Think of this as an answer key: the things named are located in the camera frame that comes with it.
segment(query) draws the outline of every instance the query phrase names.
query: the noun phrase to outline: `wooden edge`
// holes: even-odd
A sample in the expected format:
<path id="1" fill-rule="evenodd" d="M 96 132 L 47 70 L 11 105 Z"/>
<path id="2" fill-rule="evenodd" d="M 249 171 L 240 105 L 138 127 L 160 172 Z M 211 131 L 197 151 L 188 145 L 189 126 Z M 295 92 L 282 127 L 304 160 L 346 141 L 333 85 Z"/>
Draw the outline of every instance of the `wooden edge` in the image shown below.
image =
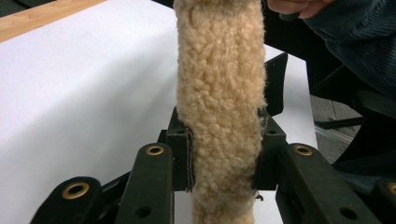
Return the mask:
<path id="1" fill-rule="evenodd" d="M 0 18 L 0 43 L 106 0 L 58 0 Z"/>

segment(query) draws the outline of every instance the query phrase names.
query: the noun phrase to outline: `white surface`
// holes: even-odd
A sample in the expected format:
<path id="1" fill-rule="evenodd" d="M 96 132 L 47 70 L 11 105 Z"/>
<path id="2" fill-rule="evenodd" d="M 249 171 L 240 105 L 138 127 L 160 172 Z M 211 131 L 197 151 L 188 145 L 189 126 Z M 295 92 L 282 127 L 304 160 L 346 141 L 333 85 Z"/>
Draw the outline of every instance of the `white surface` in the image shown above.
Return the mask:
<path id="1" fill-rule="evenodd" d="M 280 51 L 267 48 L 267 59 Z M 0 44 L 0 223 L 28 223 L 60 183 L 102 184 L 129 171 L 166 129 L 176 104 L 174 12 L 149 0 L 110 0 Z M 290 57 L 288 141 L 316 147 L 304 62 Z M 281 223 L 273 192 L 257 223 Z M 176 223 L 190 223 L 176 194 Z"/>

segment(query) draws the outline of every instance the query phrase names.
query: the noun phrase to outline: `gray floor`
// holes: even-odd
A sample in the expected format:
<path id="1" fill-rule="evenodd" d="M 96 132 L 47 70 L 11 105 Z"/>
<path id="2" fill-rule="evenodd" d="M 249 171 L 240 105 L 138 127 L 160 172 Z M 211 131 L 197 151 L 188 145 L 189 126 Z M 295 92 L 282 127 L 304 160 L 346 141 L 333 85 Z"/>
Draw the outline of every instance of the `gray floor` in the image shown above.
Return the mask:
<path id="1" fill-rule="evenodd" d="M 336 119 L 351 119 L 360 117 L 360 114 L 349 106 L 334 101 L 324 100 L 311 96 L 314 120 L 328 121 Z M 323 130 L 316 126 L 318 150 L 328 162 L 334 162 L 347 148 L 360 126 Z"/>

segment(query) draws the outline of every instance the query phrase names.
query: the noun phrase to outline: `brass grommet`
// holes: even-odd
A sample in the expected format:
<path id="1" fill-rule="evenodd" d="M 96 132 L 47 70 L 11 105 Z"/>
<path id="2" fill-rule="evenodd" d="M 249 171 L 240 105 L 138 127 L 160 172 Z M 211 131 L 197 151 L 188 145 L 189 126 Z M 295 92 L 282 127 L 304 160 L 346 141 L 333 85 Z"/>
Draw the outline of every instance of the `brass grommet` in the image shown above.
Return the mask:
<path id="1" fill-rule="evenodd" d="M 306 147 L 295 147 L 294 150 L 303 156 L 312 156 L 312 154 L 314 154 L 310 148 Z"/>
<path id="2" fill-rule="evenodd" d="M 67 200 L 73 200 L 83 196 L 90 189 L 90 185 L 84 182 L 69 184 L 62 193 L 62 197 Z"/>
<path id="3" fill-rule="evenodd" d="M 390 193 L 396 195 L 396 183 L 392 182 L 388 184 Z"/>
<path id="4" fill-rule="evenodd" d="M 149 154 L 150 156 L 158 156 L 162 154 L 163 151 L 164 151 L 163 147 L 153 146 L 153 147 L 149 147 L 146 150 L 146 153 Z"/>

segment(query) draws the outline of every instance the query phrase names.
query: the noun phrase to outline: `sheepskin cover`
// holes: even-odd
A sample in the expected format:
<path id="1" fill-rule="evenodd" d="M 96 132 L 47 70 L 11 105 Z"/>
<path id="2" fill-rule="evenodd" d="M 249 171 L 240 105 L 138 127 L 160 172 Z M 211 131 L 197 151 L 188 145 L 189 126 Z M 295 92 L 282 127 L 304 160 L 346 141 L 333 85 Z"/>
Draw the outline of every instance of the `sheepskin cover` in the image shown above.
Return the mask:
<path id="1" fill-rule="evenodd" d="M 265 106 L 260 0 L 175 0 L 177 112 L 193 132 L 193 223 L 253 223 Z"/>

